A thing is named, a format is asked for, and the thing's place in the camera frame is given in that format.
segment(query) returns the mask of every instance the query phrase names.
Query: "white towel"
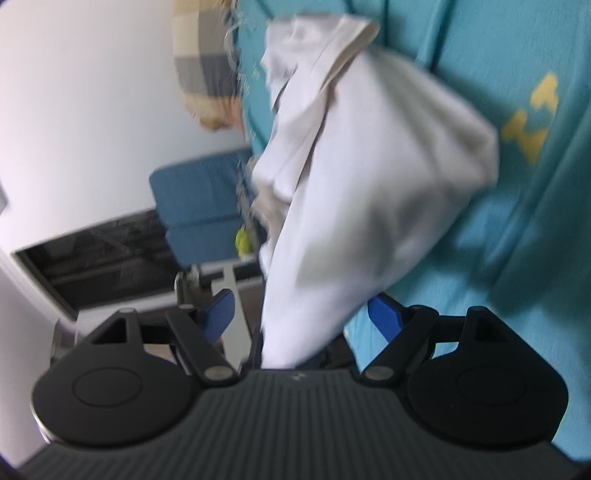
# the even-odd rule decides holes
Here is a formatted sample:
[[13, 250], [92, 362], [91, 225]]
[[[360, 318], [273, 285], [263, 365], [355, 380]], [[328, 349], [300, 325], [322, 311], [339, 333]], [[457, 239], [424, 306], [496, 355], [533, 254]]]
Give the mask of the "white towel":
[[377, 31], [350, 15], [267, 28], [276, 116], [253, 171], [269, 233], [264, 368], [324, 348], [496, 183], [495, 129], [412, 62], [365, 48]]

